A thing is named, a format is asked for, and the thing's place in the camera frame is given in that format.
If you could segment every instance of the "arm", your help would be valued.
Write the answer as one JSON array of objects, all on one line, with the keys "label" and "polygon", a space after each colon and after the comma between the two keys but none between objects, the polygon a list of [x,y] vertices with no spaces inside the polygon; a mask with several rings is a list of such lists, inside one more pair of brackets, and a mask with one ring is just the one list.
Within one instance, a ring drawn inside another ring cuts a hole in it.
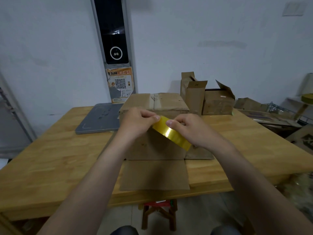
[{"label": "arm", "polygon": [[206,125],[199,116],[179,115],[175,120],[168,120],[166,124],[193,145],[206,148],[214,154],[256,234],[312,234],[311,222],[231,142]]},{"label": "arm", "polygon": [[38,234],[96,234],[126,150],[159,119],[150,111],[131,108],[110,145]]}]

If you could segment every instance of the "white wall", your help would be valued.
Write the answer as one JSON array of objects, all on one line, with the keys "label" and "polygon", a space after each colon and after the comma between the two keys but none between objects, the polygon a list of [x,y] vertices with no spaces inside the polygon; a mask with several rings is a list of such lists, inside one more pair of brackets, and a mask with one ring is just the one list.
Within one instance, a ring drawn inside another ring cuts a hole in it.
[{"label": "white wall", "polygon": [[179,92],[194,71],[207,88],[280,104],[313,71],[313,0],[288,17],[289,0],[127,1],[139,92]]},{"label": "white wall", "polygon": [[0,71],[37,134],[109,102],[90,0],[1,0]]},{"label": "white wall", "polygon": [[[179,92],[194,71],[236,97],[294,96],[313,71],[313,11],[282,17],[286,1],[127,0],[138,92]],[[109,101],[90,0],[1,0],[0,29],[0,71],[37,133]]]}]

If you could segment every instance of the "forearm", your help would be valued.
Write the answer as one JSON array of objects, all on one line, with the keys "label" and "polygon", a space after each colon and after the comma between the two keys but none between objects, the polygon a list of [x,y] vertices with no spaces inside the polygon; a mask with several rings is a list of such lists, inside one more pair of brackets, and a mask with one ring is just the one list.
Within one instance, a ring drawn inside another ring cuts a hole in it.
[{"label": "forearm", "polygon": [[312,224],[232,144],[213,153],[257,234],[309,234]]},{"label": "forearm", "polygon": [[96,234],[128,145],[112,143],[39,234]]}]

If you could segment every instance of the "light switch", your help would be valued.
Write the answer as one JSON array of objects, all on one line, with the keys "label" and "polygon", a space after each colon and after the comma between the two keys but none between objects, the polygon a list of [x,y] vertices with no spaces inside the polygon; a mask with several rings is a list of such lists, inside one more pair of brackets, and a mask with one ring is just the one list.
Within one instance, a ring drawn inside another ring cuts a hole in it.
[{"label": "light switch", "polygon": [[306,6],[305,1],[286,2],[283,16],[303,16]]}]

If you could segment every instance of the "qr code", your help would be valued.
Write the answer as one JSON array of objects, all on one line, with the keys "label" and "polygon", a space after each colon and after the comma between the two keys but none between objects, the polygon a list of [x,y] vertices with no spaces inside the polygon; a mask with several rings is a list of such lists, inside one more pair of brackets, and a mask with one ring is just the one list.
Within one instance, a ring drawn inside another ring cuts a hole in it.
[{"label": "qr code", "polygon": [[115,79],[115,86],[117,89],[126,89],[125,78]]}]

